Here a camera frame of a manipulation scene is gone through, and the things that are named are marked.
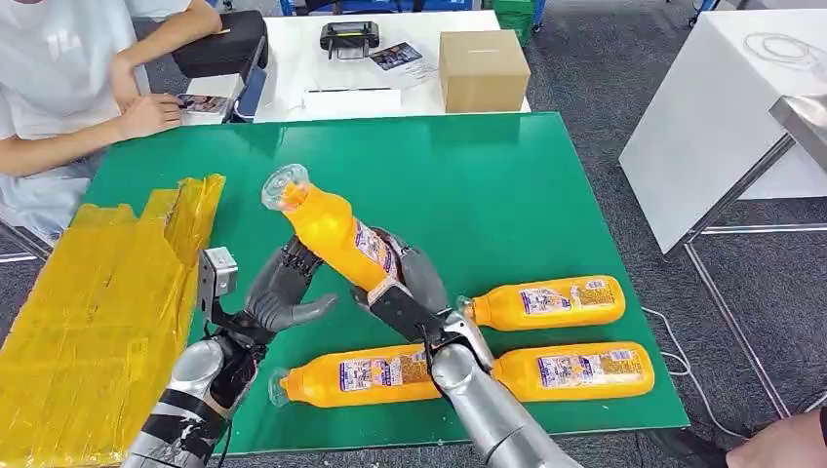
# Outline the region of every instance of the orange juice bottle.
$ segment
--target orange juice bottle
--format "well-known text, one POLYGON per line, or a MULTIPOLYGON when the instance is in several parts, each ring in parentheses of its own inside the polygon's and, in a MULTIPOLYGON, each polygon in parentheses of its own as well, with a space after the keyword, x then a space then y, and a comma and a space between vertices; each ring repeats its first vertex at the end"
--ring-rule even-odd
POLYGON ((635 397, 654 386, 649 354, 628 341, 516 349, 492 375, 521 402, 635 397))
POLYGON ((626 299, 617 280, 596 275, 500 286, 461 296, 458 308, 477 325, 511 332, 607 324, 623 315, 626 299))
MULTIPOLYGON (((518 349, 494 361, 492 375, 521 402, 631 397, 654 384, 649 355, 631 342, 518 349)), ((440 393, 422 345, 406 344, 321 356, 277 375, 270 397, 278 405, 334 408, 429 400, 440 393)))
MULTIPOLYGON (((271 382, 271 394, 276 382, 271 382)), ((421 344, 327 354, 290 370, 278 385, 288 401, 320 408, 439 398, 421 344)))
POLYGON ((261 202, 282 212, 301 243, 354 285, 370 291, 388 276, 398 279, 393 250, 353 217, 345 199, 310 183, 302 165, 290 164, 271 175, 261 189, 261 202))

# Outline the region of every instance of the paper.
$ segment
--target paper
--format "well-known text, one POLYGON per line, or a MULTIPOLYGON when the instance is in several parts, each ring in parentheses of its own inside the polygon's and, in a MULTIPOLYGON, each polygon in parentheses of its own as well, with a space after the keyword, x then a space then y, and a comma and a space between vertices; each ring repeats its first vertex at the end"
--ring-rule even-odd
POLYGON ((420 51, 407 42, 401 42, 368 56, 376 70, 391 88, 410 88, 436 76, 437 67, 420 51))
POLYGON ((308 119, 399 115, 401 107, 399 90, 317 91, 306 92, 303 98, 303 115, 308 119))

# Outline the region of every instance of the black case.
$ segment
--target black case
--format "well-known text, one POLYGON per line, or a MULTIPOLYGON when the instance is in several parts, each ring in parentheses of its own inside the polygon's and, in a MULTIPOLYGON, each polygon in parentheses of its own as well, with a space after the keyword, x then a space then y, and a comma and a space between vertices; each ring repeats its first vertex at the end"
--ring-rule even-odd
POLYGON ((229 32, 207 36, 173 52, 187 78, 240 73, 246 82, 256 55, 259 67, 267 65, 267 26, 261 13, 225 13, 221 23, 229 32))

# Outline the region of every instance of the human arm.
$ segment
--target human arm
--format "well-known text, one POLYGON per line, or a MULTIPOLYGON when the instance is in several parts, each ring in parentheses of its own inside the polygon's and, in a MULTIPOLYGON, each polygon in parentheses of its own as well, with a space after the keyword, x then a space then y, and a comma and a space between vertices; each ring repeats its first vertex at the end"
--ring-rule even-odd
POLYGON ((71 134, 43 139, 10 135, 0 139, 0 173, 30 176, 118 141, 147 137, 177 127, 180 125, 177 105, 178 99, 170 95, 144 96, 134 101, 123 115, 71 134))
POLYGON ((109 80, 121 110, 139 95, 135 67, 220 30, 216 10, 204 0, 191 0, 186 10, 171 15, 149 36, 116 54, 109 65, 109 80))

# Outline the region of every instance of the cardboard box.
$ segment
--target cardboard box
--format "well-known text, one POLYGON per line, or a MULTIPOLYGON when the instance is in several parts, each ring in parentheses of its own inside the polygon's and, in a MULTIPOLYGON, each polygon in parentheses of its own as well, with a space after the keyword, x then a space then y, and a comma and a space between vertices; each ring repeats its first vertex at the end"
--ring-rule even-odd
POLYGON ((449 113, 520 110, 532 75, 512 30, 443 32, 439 73, 449 113))

